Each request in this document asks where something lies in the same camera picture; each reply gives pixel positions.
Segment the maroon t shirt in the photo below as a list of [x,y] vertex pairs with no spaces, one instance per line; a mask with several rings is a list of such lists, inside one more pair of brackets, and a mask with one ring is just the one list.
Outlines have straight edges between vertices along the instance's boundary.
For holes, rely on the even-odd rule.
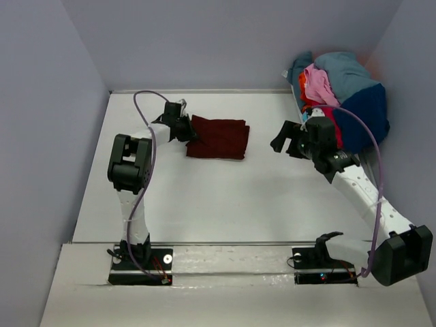
[[192,116],[198,139],[186,145],[186,156],[197,159],[243,160],[249,141],[250,126],[245,120],[205,119]]

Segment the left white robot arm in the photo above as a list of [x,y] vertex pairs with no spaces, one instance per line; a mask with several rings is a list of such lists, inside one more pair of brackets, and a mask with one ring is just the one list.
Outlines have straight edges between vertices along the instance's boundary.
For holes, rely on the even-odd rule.
[[151,261],[144,195],[155,169],[157,147],[173,140],[188,142],[197,138],[186,106],[184,99],[166,102],[163,113],[147,123],[144,130],[114,137],[107,175],[120,201],[123,234],[119,248],[111,255],[140,270]]

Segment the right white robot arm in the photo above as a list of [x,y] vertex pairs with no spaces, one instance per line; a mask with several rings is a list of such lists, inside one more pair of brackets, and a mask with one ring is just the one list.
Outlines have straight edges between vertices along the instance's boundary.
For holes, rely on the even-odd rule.
[[372,274],[381,285],[390,286],[428,268],[432,232],[400,214],[368,179],[358,158],[337,146],[329,118],[315,117],[304,125],[285,121],[270,146],[280,153],[286,140],[290,141],[286,153],[312,161],[373,230],[370,241],[350,239],[338,231],[322,234],[313,247],[293,256],[297,269],[305,264],[329,267],[344,261]]

